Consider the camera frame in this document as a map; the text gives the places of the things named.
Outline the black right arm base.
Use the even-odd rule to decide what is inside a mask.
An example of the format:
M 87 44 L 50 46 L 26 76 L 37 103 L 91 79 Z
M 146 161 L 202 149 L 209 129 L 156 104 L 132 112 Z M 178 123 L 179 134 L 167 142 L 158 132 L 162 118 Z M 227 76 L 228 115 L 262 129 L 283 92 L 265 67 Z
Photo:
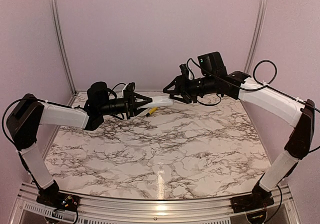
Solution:
M 234 213 L 266 208 L 274 203 L 271 193 L 268 193 L 265 197 L 261 193 L 254 193 L 231 198 L 231 208 Z

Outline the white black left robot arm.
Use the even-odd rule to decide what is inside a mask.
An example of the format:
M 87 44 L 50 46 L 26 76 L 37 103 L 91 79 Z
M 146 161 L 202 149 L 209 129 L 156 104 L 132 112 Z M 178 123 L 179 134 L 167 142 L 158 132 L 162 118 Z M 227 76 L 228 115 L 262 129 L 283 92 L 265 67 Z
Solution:
M 60 206 L 63 195 L 37 147 L 39 126 L 50 124 L 94 131 L 104 122 L 105 116 L 125 114 L 130 119 L 153 101 L 134 90 L 135 84 L 129 83 L 122 97 L 118 98 L 105 82 L 96 82 L 87 90 L 87 101 L 80 108 L 39 100 L 32 94 L 26 94 L 18 101 L 6 120 L 6 126 L 22 163 L 37 184 L 39 193 L 51 206 Z

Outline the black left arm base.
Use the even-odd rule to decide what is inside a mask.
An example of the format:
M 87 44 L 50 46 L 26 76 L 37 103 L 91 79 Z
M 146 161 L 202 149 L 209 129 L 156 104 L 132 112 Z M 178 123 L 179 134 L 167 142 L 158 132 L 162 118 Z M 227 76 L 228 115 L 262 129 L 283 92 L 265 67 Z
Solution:
M 57 210 L 75 212 L 78 210 L 80 197 L 58 192 L 54 195 L 39 195 L 37 196 L 36 202 Z

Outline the white remote control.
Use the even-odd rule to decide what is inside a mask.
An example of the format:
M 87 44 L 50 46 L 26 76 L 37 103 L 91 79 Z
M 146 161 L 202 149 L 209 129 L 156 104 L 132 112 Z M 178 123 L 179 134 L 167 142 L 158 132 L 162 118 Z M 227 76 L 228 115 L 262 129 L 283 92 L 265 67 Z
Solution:
M 155 96 L 155 97 L 152 97 L 151 99 L 152 99 L 152 102 L 146 105 L 146 107 L 148 108 L 166 107 L 166 106 L 172 106 L 174 104 L 174 100 L 170 99 L 167 96 Z

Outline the yellow handled screwdriver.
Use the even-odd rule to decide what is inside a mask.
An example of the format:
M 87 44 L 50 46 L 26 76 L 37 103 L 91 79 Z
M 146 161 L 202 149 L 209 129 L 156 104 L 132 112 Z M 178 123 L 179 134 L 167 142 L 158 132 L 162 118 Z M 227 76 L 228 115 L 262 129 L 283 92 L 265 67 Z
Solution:
M 156 112 L 158 110 L 157 107 L 152 108 L 151 110 L 149 110 L 146 114 L 147 117 L 149 117 L 151 114 L 153 114 L 154 112 Z

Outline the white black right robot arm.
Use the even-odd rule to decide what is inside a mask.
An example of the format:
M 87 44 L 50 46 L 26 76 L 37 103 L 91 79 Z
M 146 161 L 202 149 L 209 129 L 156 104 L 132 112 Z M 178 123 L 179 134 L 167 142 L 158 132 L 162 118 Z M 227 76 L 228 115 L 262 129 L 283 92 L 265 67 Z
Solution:
M 197 103 L 199 97 L 207 94 L 226 95 L 275 114 L 293 127 L 284 151 L 248 196 L 247 203 L 252 208 L 258 208 L 267 200 L 272 189 L 290 175 L 298 162 L 311 152 L 315 104 L 310 99 L 301 101 L 291 97 L 241 71 L 228 74 L 218 51 L 198 56 L 196 66 L 201 69 L 202 78 L 190 79 L 188 65 L 182 64 L 181 75 L 167 85 L 163 92 L 169 94 L 171 99 L 186 104 Z

